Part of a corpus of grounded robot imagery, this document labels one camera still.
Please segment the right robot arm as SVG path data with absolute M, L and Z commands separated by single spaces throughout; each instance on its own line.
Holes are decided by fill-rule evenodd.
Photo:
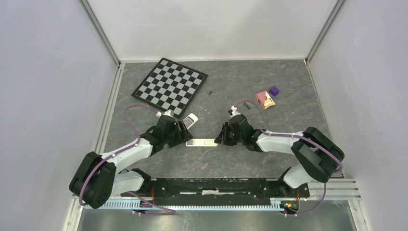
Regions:
M 278 191 L 291 196 L 301 185 L 316 180 L 326 183 L 343 169 L 344 152 L 315 127 L 295 133 L 255 129 L 244 115 L 234 115 L 222 126 L 215 143 L 242 144 L 253 152 L 279 152 L 294 155 L 299 165 L 281 175 Z

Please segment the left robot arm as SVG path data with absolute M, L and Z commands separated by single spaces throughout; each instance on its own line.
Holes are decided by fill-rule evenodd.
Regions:
M 155 126 L 124 147 L 103 154 L 87 153 L 69 184 L 69 190 L 79 197 L 81 205 L 95 209 L 111 196 L 128 191 L 146 196 L 151 191 L 151 183 L 137 171 L 122 174 L 121 170 L 156 154 L 165 145 L 172 148 L 192 138 L 184 122 L 162 115 Z

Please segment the long white remote control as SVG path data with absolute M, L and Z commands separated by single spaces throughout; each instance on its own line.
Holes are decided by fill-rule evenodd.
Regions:
M 214 139 L 191 139 L 186 142 L 186 147 L 217 147 Z

